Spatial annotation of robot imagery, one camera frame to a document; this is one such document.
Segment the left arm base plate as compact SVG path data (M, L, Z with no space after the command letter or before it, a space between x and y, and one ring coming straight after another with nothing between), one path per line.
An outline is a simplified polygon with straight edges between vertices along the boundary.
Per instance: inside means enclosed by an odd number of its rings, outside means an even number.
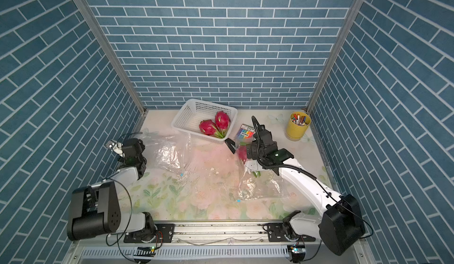
M173 223L162 223L154 225L153 228L145 228L143 230L127 233L124 237L124 243L171 243L173 234L175 232L175 224Z

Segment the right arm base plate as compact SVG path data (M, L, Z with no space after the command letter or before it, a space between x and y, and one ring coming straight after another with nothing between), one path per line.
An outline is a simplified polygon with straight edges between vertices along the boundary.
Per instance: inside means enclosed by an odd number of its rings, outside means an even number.
M262 228L267 233L269 242L314 242L308 235L299 235L287 223L266 223Z

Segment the clear zip-top bag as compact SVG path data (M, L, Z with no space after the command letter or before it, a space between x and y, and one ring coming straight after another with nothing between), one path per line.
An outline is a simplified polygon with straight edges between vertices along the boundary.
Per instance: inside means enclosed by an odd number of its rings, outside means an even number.
M236 150L241 145L249 145L248 143L240 143L236 146ZM243 164L236 155L236 161L240 170L240 177L236 195L240 200L258 200L281 198L286 195L286 186L282 178L276 175L272 170L259 170L258 162L247 160Z
M189 134L161 135L158 132L141 134L147 169L166 170L183 174L193 158L192 139Z

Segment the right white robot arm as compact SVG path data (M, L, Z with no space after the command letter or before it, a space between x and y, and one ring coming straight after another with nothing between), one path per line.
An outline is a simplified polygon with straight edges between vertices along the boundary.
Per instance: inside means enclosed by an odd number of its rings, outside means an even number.
M368 237L366 229L370 224L363 219L358 200L322 184L292 153L279 148L272 133L263 125L255 130L253 141L247 145L247 160L256 162L254 171L272 171L288 181L318 212L317 216L310 216L296 210L285 217L282 231L289 241L310 236L340 256L355 242Z

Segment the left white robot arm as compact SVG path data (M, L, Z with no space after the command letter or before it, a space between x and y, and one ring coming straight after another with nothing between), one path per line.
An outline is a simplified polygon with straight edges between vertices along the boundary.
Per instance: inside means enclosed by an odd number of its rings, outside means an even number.
M100 235L117 235L129 243L149 243L156 239L157 227L150 213L122 213L119 195L125 193L132 205L127 187L141 179L147 160L145 145L137 138L108 145L119 155L121 166L114 174L91 186L75 189L71 195L66 233L71 241Z

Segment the pink dragon fruit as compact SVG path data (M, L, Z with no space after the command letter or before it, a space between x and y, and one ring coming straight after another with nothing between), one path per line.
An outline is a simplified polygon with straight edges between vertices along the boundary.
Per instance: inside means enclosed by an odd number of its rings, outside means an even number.
M223 133L217 128L213 120L204 120L200 122L199 129L204 135L219 139L224 138Z
M220 131L220 133L223 136L226 136L227 131L231 124L231 120L230 120L229 116L227 115L227 113L225 113L223 111L219 111L215 115L215 124L216 124L217 129Z

